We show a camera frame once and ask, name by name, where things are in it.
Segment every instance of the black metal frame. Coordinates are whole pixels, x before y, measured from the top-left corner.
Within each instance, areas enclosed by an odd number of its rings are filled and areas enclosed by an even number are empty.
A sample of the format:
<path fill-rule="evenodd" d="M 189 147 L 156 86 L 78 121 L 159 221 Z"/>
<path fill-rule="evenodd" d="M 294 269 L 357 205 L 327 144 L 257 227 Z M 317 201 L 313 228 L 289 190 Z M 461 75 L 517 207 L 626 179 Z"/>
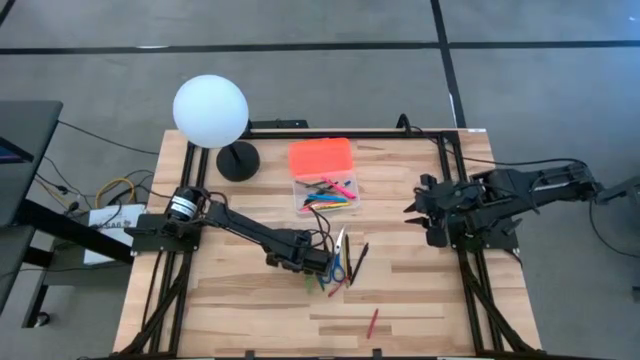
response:
<path fill-rule="evenodd" d="M 337 131 L 326 131 L 326 130 L 305 130 L 305 131 L 295 131 L 295 130 L 279 130 L 279 131 L 251 131 L 248 130 L 243 136 L 243 139 L 251 139 L 251 140 L 261 140 L 261 139 L 313 139 L 313 138 L 327 138 L 327 137 L 347 137 L 351 139 L 363 139 L 363 138 L 372 138 L 372 139 L 430 139 L 434 141 L 436 146 L 438 147 L 439 159 L 441 162 L 442 174 L 445 179 L 452 179 L 452 171 L 449 166 L 449 157 L 448 153 L 452 152 L 454 155 L 455 163 L 456 163 L 456 171 L 460 179 L 466 179 L 467 173 L 464 165 L 464 158 L 462 155 L 462 148 L 460 143 L 460 138 L 458 131 L 455 130 L 443 130 L 443 131 L 414 131 L 411 127 L 406 116 L 401 116 L 396 125 L 396 130 L 371 130 L 371 131 L 348 131 L 348 130 L 337 130 Z M 451 146 L 452 151 L 448 150 L 447 144 Z M 193 164 L 193 158 L 195 153 L 195 146 L 189 144 L 187 148 L 187 153 L 185 157 L 185 166 L 183 168 L 183 176 L 181 180 L 181 185 L 185 186 L 189 183 L 189 174 L 191 173 L 191 167 Z M 208 150 L 203 149 L 201 151 L 200 163 L 198 166 L 197 172 L 197 180 L 196 186 L 204 186 L 205 174 L 206 174 L 206 165 L 208 162 Z M 475 262 L 477 272 L 479 274 L 478 277 L 473 273 L 469 256 L 466 250 L 462 249 L 462 247 L 458 247 L 456 249 L 460 273 L 463 282 L 463 291 L 465 295 L 465 302 L 469 315 L 469 324 L 470 331 L 473 338 L 473 345 L 476 356 L 487 356 L 495 359 L 579 359 L 577 357 L 570 356 L 555 356 L 548 355 L 542 351 L 535 350 L 526 343 L 522 341 L 522 339 L 518 336 L 518 334 L 509 326 L 505 318 L 500 314 L 500 311 L 497 309 L 495 304 L 493 303 L 493 294 L 491 291 L 491 284 L 489 281 L 489 275 L 487 270 L 486 259 L 484 258 L 483 250 L 480 249 L 475 254 Z M 183 264 L 186 264 L 187 276 L 190 270 L 191 262 L 192 262 L 192 252 L 185 252 L 183 255 Z M 175 253 L 170 253 L 172 260 L 170 262 L 170 266 L 165 266 L 165 271 L 163 272 L 162 285 L 161 285 L 161 293 L 159 301 L 164 299 L 167 295 L 167 290 L 169 289 L 170 279 L 173 273 L 173 265 L 175 261 Z M 171 328 L 171 334 L 169 339 L 169 349 L 168 352 L 158 352 L 159 348 L 159 337 L 162 326 L 158 326 L 156 328 L 156 333 L 154 334 L 154 338 L 152 338 L 151 347 L 149 349 L 148 354 L 122 354 L 120 356 L 121 359 L 142 359 L 142 358 L 157 358 L 159 355 L 164 356 L 165 358 L 175 357 L 178 352 L 178 345 L 180 341 L 180 332 L 181 332 L 181 324 L 184 316 L 184 307 L 186 302 L 187 295 L 187 281 L 181 285 L 179 289 L 179 293 L 176 297 L 176 310 L 173 317 L 173 323 Z M 480 328 L 480 320 L 478 316 L 478 309 L 476 307 L 476 300 L 478 299 L 482 304 L 483 308 L 487 312 L 490 330 L 491 330 L 491 338 L 493 342 L 493 349 L 487 350 L 484 347 L 483 339 L 482 339 L 482 331 Z M 505 352 L 504 345 L 502 344 L 503 337 L 507 340 L 509 345 L 514 349 L 515 352 Z M 247 355 L 245 358 L 254 358 L 253 351 L 247 351 Z M 382 352 L 380 349 L 374 350 L 374 358 L 382 359 Z M 361 359 L 371 359 L 371 357 L 360 357 Z M 385 357 L 386 359 L 436 359 L 436 357 Z M 242 357 L 226 357 L 226 358 L 218 358 L 217 359 L 234 359 L 240 360 Z M 318 359 L 317 357 L 291 357 L 289 359 Z"/>

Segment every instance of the yellow wire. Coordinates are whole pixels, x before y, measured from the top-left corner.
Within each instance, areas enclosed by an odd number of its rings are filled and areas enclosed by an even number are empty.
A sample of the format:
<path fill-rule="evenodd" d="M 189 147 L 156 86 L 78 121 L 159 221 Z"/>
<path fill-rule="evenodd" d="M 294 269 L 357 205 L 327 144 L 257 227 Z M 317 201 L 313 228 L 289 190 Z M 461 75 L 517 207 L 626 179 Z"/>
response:
<path fill-rule="evenodd" d="M 100 188 L 100 190 L 98 190 L 98 192 L 96 193 L 96 200 L 94 203 L 94 206 L 96 207 L 96 209 L 100 208 L 100 196 L 102 196 L 102 193 L 105 192 L 105 190 L 112 184 L 117 184 L 117 183 L 127 183 L 129 185 L 129 187 L 131 188 L 131 193 L 129 194 L 129 199 L 127 200 L 127 202 L 131 202 L 131 200 L 133 200 L 133 196 L 136 193 L 136 187 L 133 185 L 133 183 L 131 182 L 131 180 L 127 179 L 127 178 L 115 178 L 111 181 L 109 181 L 108 183 L 104 184 L 104 186 L 102 188 Z"/>
<path fill-rule="evenodd" d="M 42 181 L 40 181 L 40 179 L 35 179 L 51 196 L 55 197 L 56 199 L 60 200 L 63 204 L 67 205 L 67 209 L 69 208 L 69 206 L 71 206 L 71 203 L 69 203 L 67 201 L 67 199 L 63 198 L 62 196 L 60 196 L 58 193 L 56 193 L 55 191 L 51 191 L 51 189 L 49 189 L 49 187 L 47 185 L 45 185 L 45 183 L 43 183 Z"/>

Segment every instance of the black cable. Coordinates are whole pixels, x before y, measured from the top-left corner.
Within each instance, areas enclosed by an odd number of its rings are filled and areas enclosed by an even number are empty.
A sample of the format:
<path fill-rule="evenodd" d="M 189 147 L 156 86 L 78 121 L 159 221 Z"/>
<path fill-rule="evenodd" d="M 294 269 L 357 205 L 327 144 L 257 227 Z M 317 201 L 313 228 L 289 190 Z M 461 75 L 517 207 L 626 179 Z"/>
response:
<path fill-rule="evenodd" d="M 156 262 L 153 264 L 153 272 L 151 275 L 151 284 L 149 284 L 149 292 L 147 293 L 147 301 L 144 305 L 144 313 L 142 314 L 142 330 L 144 330 L 144 325 L 147 322 L 147 314 L 149 312 L 149 303 L 151 302 L 151 294 L 153 293 L 153 285 L 156 282 L 156 273 L 158 272 L 158 266 L 160 265 L 160 259 L 162 258 L 162 251 L 158 252 L 158 256 L 156 257 Z"/>
<path fill-rule="evenodd" d="M 522 259 L 520 259 L 520 256 L 518 256 L 518 254 L 515 253 L 515 250 L 511 250 L 511 249 L 504 249 L 504 251 L 511 255 L 511 257 L 513 257 L 514 259 L 516 259 L 516 261 L 520 264 L 520 267 L 523 267 L 522 265 Z"/>
<path fill-rule="evenodd" d="M 606 247 L 608 247 L 609 249 L 611 249 L 611 251 L 618 253 L 620 255 L 624 255 L 624 256 L 629 256 L 632 258 L 637 258 L 640 259 L 640 255 L 634 255 L 634 254 L 630 254 L 630 253 L 626 253 L 624 251 L 620 251 L 616 248 L 614 248 L 613 246 L 611 246 L 603 237 L 602 235 L 600 235 L 600 231 L 598 231 L 598 228 L 596 228 L 596 223 L 595 220 L 593 219 L 593 200 L 589 202 L 589 222 L 591 223 L 591 228 L 593 229 L 593 232 L 596 234 L 596 236 L 598 237 L 598 240 L 600 240 L 600 242 L 602 242 Z"/>
<path fill-rule="evenodd" d="M 45 271 L 45 272 L 66 272 L 66 271 L 75 271 L 75 270 L 101 270 L 101 269 L 112 269 L 123 266 L 131 266 L 129 264 L 116 264 L 112 266 L 100 266 L 100 267 L 77 267 L 77 268 L 66 268 L 66 269 L 58 269 L 58 270 L 47 270 L 47 269 L 20 269 L 17 271 L 10 271 L 0 275 L 0 280 L 2 280 L 5 276 L 21 273 L 23 271 Z"/>
<path fill-rule="evenodd" d="M 80 131 L 80 132 L 81 132 L 81 133 L 83 133 L 83 134 L 86 134 L 86 135 L 89 135 L 89 136 L 93 136 L 93 137 L 94 137 L 94 138 L 96 138 L 96 139 L 100 139 L 100 140 L 102 140 L 102 141 L 104 141 L 104 142 L 108 142 L 109 144 L 112 144 L 112 145 L 115 145 L 115 146 L 119 146 L 119 147 L 121 147 L 121 148 L 125 148 L 125 149 L 131 150 L 131 151 L 135 151 L 135 152 L 139 152 L 139 153 L 142 153 L 142 154 L 148 154 L 148 155 L 160 155 L 160 153 L 159 153 L 159 152 L 155 152 L 155 151 L 147 151 L 147 150 L 141 150 L 141 149 L 137 149 L 137 148 L 134 148 L 134 147 L 131 147 L 131 146 L 127 146 L 127 145 L 123 145 L 123 144 L 117 143 L 117 142 L 115 142 L 115 141 L 113 141 L 113 140 L 109 140 L 109 139 L 103 138 L 102 136 L 98 136 L 98 135 L 96 135 L 96 134 L 90 133 L 90 132 L 88 132 L 87 130 L 81 129 L 81 128 L 79 128 L 79 127 L 75 126 L 75 125 L 71 125 L 71 124 L 66 123 L 66 122 L 64 122 L 64 121 L 61 121 L 61 120 L 58 120 L 58 122 L 59 122 L 60 124 L 62 124 L 62 125 L 65 125 L 65 126 L 68 126 L 68 127 L 72 128 L 72 129 L 75 129 L 75 130 L 77 130 L 77 131 Z"/>
<path fill-rule="evenodd" d="M 51 198 L 53 200 L 55 200 L 58 204 L 60 204 L 60 206 L 62 206 L 62 208 L 65 209 L 65 211 L 68 209 L 67 205 L 63 204 L 62 201 L 58 200 L 58 198 L 53 195 L 51 190 L 49 190 L 49 188 L 47 188 L 43 183 L 41 183 L 39 181 L 36 181 L 36 183 L 38 183 L 38 185 L 40 185 L 44 189 L 44 191 L 46 191 L 47 194 L 49 194 L 49 196 L 51 196 Z"/>
<path fill-rule="evenodd" d="M 416 129 L 418 130 L 418 132 L 420 132 L 422 135 L 424 135 L 424 131 L 422 131 L 422 129 L 420 129 L 417 126 L 411 126 L 412 129 Z M 438 142 L 434 139 L 428 138 L 425 136 L 426 139 L 428 139 L 429 141 L 431 141 L 432 143 L 438 145 Z M 449 154 L 455 155 L 455 153 L 449 149 L 445 148 L 445 151 L 448 152 Z M 475 161 L 475 162 L 480 162 L 480 163 L 486 163 L 486 164 L 493 164 L 493 165 L 503 165 L 503 166 L 523 166 L 523 165 L 536 165 L 536 164 L 546 164 L 546 163 L 550 163 L 550 162 L 575 162 L 575 163 L 579 163 L 582 165 L 587 165 L 584 161 L 582 160 L 578 160 L 578 159 L 574 159 L 574 158 L 551 158 L 551 159 L 545 159 L 545 160 L 534 160 L 534 161 L 521 161 L 521 162 L 502 162 L 502 161 L 492 161 L 492 160 L 482 160 L 482 159 L 474 159 L 474 158 L 469 158 L 469 157 L 462 157 L 465 160 L 469 160 L 469 161 Z"/>
<path fill-rule="evenodd" d="M 53 170 L 58 174 L 58 176 L 60 177 L 60 179 L 62 179 L 62 181 L 67 184 L 67 186 L 69 186 L 72 190 L 75 191 L 75 194 L 82 197 L 84 199 L 84 202 L 87 204 L 87 206 L 89 207 L 89 209 L 93 209 L 91 207 L 91 204 L 89 203 L 89 200 L 87 199 L 87 195 L 84 195 L 82 193 L 82 191 L 78 190 L 76 187 L 74 187 L 73 185 L 71 185 L 69 183 L 69 181 L 67 181 L 67 179 L 62 175 L 62 173 L 60 172 L 60 170 L 58 169 L 58 167 L 56 166 L 56 163 L 53 162 L 53 160 L 49 159 L 48 157 L 44 156 L 43 157 L 45 160 L 47 160 L 48 162 L 51 163 L 51 166 L 53 166 Z"/>

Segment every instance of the wooden table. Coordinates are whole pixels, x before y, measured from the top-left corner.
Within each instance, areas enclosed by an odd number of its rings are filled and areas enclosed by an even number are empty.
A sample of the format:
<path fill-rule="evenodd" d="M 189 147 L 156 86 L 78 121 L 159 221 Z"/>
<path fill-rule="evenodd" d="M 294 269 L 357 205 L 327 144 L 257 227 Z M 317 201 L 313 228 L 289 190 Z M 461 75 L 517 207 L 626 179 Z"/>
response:
<path fill-rule="evenodd" d="M 460 138 L 465 156 L 493 159 L 486 132 L 460 130 Z M 293 208 L 287 163 L 292 141 L 252 141 L 262 160 L 260 171 L 241 183 L 222 178 L 213 150 L 206 188 L 227 194 L 233 210 L 268 226 L 316 228 L 313 218 L 300 218 Z M 191 268 L 179 356 L 244 356 L 245 350 L 255 350 L 256 356 L 370 356 L 374 348 L 398 356 L 474 354 L 456 254 L 427 246 L 424 229 L 403 223 L 415 216 L 402 210 L 413 201 L 419 176 L 442 178 L 437 147 L 424 139 L 351 144 L 362 204 L 355 211 L 327 217 L 334 234 L 348 226 L 354 266 L 364 244 L 370 245 L 354 286 L 332 298 L 317 285 L 308 294 L 303 275 L 266 266 L 259 246 L 219 229 L 205 229 Z M 186 145 L 178 131 L 165 133 L 154 191 L 171 194 L 178 186 Z M 491 165 L 467 161 L 466 168 L 474 174 Z M 152 196 L 149 209 L 162 212 L 166 202 Z M 502 251 L 485 254 L 498 308 L 526 342 L 539 347 L 519 264 Z M 135 260 L 116 351 L 140 329 L 155 258 L 156 254 L 144 254 Z M 174 274 L 179 264 L 176 261 Z M 485 347 L 490 348 L 486 316 L 478 306 Z M 378 321 L 367 340 L 376 308 Z M 166 349 L 170 325 L 165 320 L 160 349 Z"/>

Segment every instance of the lamp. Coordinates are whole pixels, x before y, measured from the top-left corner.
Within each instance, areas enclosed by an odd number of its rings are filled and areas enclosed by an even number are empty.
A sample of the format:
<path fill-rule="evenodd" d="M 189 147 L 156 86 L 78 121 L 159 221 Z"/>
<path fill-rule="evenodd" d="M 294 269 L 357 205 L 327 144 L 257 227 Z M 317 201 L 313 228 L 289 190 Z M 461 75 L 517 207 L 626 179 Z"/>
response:
<path fill-rule="evenodd" d="M 236 141 L 247 128 L 249 108 L 242 91 L 216 75 L 200 75 L 184 83 L 173 100 L 173 118 L 187 139 L 203 148 L 221 148 L 220 174 L 244 181 L 260 167 L 256 148 Z"/>

